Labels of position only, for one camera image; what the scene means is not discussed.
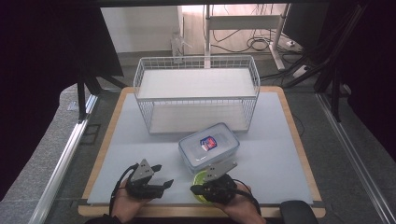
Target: hand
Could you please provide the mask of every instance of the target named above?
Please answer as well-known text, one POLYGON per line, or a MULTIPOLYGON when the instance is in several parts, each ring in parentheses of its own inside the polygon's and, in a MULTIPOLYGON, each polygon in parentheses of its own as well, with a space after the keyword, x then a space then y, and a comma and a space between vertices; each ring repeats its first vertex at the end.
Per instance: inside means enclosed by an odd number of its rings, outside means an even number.
MULTIPOLYGON (((237 188, 250 193, 250 187, 248 189, 237 183, 237 188)), ((221 209, 225 214, 227 214, 232 220, 241 224, 265 224, 266 221, 262 218, 256 210, 254 204, 245 196, 236 194, 235 197, 226 205, 221 203, 213 203, 213 205, 221 209)))
POLYGON ((126 180, 122 181, 117 191, 111 216, 117 217, 121 223, 131 221, 137 212, 151 199, 136 199, 128 195, 125 189, 126 180))

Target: label on lunch box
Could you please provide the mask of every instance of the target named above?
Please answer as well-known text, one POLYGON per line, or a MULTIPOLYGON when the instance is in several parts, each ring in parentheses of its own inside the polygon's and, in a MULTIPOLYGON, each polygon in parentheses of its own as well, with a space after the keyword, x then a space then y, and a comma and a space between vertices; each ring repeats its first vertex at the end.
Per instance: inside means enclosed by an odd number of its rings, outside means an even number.
POLYGON ((200 143, 201 143, 201 147, 205 151, 209 151, 209 150, 215 148, 218 145, 218 143, 216 142, 216 139, 214 137, 212 137, 212 136, 208 136, 208 137, 202 139, 200 141, 200 143))

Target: wire basket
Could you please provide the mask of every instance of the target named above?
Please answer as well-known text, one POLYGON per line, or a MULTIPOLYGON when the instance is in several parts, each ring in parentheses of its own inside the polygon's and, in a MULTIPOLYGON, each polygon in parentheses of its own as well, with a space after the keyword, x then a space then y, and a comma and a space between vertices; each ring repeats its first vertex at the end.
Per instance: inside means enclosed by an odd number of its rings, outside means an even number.
POLYGON ((224 122, 247 132, 260 92, 251 56, 142 58, 134 95, 150 133, 193 133, 224 122))

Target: wall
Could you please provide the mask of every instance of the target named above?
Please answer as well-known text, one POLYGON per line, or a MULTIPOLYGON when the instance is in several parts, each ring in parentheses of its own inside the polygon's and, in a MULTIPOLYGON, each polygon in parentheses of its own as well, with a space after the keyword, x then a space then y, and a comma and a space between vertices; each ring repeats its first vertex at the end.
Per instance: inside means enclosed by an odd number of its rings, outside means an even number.
POLYGON ((181 7, 101 8, 117 53, 170 50, 175 27, 182 27, 181 7))

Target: gray floor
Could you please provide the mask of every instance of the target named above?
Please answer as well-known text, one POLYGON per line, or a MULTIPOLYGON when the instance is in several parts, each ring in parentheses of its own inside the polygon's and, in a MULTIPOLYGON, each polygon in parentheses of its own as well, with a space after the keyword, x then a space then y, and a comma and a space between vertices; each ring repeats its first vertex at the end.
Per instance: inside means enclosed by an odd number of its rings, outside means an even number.
MULTIPOLYGON (((132 85, 138 58, 153 55, 167 56, 169 52, 121 54, 120 61, 125 77, 119 77, 119 80, 132 85)), ((288 57, 288 61, 297 59, 296 56, 288 57)), ((261 75, 277 73, 270 55, 255 54, 254 58, 261 75)), ((292 79, 292 77, 284 78, 285 82, 292 79)), ((316 77, 311 77, 285 90, 285 93, 327 210, 326 216, 321 218, 319 223, 383 223, 325 116, 318 97, 313 92, 312 86, 315 79, 316 77)), ((281 81, 282 77, 266 80, 262 84, 278 85, 281 81)), ((120 90, 114 85, 103 80, 100 82, 104 90, 99 95, 87 130, 71 161, 46 223, 83 223, 87 220, 86 217, 78 214, 78 199, 85 188, 120 94, 120 90)), ((68 137, 76 125, 78 112, 75 107, 70 106, 76 100, 75 86, 64 90, 60 99, 61 106, 46 135, 6 198, 0 202, 1 223, 27 223, 29 221, 66 146, 68 137)), ((394 213, 396 209, 396 163, 354 115, 347 104, 347 98, 340 100, 340 115, 341 124, 394 213)), ((141 223, 184 223, 186 219, 139 219, 139 221, 141 223)), ((227 223, 228 219, 192 219, 189 222, 227 223)))

